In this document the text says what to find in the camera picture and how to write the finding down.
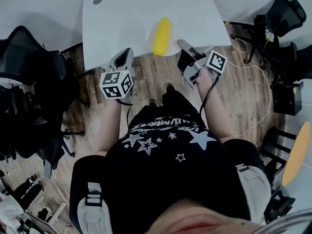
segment floor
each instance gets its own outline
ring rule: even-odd
[[[231,25],[226,25],[226,27],[229,34],[248,36],[239,26],[234,28]],[[240,41],[235,41],[233,44],[243,51],[246,50],[246,46]],[[246,66],[243,63],[243,59],[250,52],[249,48],[247,53],[240,53],[233,46],[224,47],[224,53],[222,47],[216,47],[214,50],[226,55],[230,62],[239,67]],[[78,74],[84,71],[82,47],[66,53],[65,56],[74,60]],[[150,54],[135,58],[136,81],[133,97],[131,98],[131,102],[134,105],[129,114],[129,121],[149,100],[154,99],[161,105],[161,97],[167,82],[172,82],[176,89],[197,109],[200,108],[201,101],[199,100],[197,90],[192,90],[185,83],[177,68],[178,57],[179,54],[171,57],[160,57]],[[252,64],[259,65],[259,60],[260,58],[256,54]],[[269,63],[265,64],[266,70],[264,74],[270,84],[273,74]],[[64,115],[63,130],[77,132],[83,130],[86,133],[84,137],[73,136],[67,140],[69,148],[76,153],[75,158],[65,154],[50,179],[43,177],[42,160],[37,156],[32,156],[29,159],[17,157],[13,169],[4,167],[4,163],[0,163],[0,169],[3,171],[7,169],[9,172],[9,175],[5,176],[4,181],[13,189],[34,173],[40,176],[45,191],[37,199],[42,196],[45,198],[40,204],[30,207],[29,211],[34,215],[43,206],[49,206],[55,211],[62,202],[67,203],[64,211],[59,216],[59,220],[54,224],[54,227],[60,233],[64,231],[65,226],[70,222],[68,202],[73,165],[79,158],[92,154],[93,140],[99,128],[100,117],[106,106],[106,100],[98,87],[100,74],[103,71],[101,69],[96,69],[95,71],[95,75],[88,76],[80,81],[81,97],[85,101],[90,101],[90,108],[86,110],[82,104],[74,101],[69,111]],[[255,67],[238,69],[228,63],[223,77],[217,84],[217,89],[238,135],[255,125],[267,113],[270,104],[267,83],[261,71]],[[127,110],[128,107],[123,106],[120,126],[121,136],[127,132]],[[239,138],[249,140],[256,146],[260,146],[265,133],[270,127],[276,126],[283,130],[284,124],[284,115],[275,114],[271,104],[268,115]],[[69,232],[77,233],[74,228],[69,228]]]

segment hair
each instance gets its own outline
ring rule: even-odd
[[[0,233],[6,234],[6,225],[0,220]]]

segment black and white marker cube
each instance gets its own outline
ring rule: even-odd
[[[107,99],[125,98],[133,86],[128,70],[102,73],[99,86]]]
[[[216,72],[222,74],[227,63],[227,58],[218,52],[212,50],[209,55],[207,66]]]

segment black cable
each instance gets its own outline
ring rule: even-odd
[[[133,106],[133,104],[131,103],[126,103],[126,102],[122,102],[120,99],[116,99],[116,101],[121,104],[121,105],[125,105],[125,106]],[[128,112],[127,112],[127,126],[129,128],[129,113],[130,113],[131,107],[129,107]]]
[[[218,75],[218,76],[216,77],[216,79],[215,79],[213,85],[211,86],[211,88],[209,89],[208,93],[206,94],[206,97],[205,97],[203,103],[201,104],[201,107],[200,107],[200,110],[199,110],[199,115],[200,115],[200,116],[201,116],[201,111],[203,110],[203,108],[204,108],[204,106],[205,106],[205,104],[206,104],[206,102],[207,102],[207,100],[208,100],[208,97],[209,97],[211,91],[214,89],[214,87],[215,87],[216,83],[219,81],[220,77],[221,77],[221,75]]]

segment yellow round object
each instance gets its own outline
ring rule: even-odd
[[[307,121],[302,125],[289,154],[282,179],[283,186],[288,185],[299,172],[308,151],[310,132],[310,123]]]
[[[167,52],[170,38],[170,27],[171,22],[169,18],[162,18],[160,20],[153,44],[153,53],[155,55],[163,56]]]

